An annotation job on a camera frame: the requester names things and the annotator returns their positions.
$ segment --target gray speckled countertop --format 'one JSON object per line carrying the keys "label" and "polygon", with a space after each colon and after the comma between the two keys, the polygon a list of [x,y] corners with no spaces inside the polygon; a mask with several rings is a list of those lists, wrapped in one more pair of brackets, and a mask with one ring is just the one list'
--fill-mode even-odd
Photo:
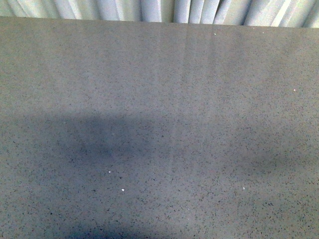
{"label": "gray speckled countertop", "polygon": [[316,238],[318,39],[0,17],[0,238]]}

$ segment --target speckled surface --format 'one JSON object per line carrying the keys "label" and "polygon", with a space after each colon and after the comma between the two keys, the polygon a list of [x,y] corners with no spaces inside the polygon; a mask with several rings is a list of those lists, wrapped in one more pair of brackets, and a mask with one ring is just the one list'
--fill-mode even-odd
{"label": "speckled surface", "polygon": [[316,238],[318,39],[0,17],[0,238]]}

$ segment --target quartz surface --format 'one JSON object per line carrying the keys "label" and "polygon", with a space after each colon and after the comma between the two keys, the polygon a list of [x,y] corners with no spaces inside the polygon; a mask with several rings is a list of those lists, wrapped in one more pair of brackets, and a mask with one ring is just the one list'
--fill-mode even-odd
{"label": "quartz surface", "polygon": [[316,238],[318,39],[0,17],[0,238]]}

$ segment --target white curtain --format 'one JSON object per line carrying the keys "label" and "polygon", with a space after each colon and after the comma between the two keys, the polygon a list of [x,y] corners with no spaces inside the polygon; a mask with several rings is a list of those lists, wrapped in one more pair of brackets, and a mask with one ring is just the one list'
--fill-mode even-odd
{"label": "white curtain", "polygon": [[319,27],[319,0],[0,0],[0,16]]}

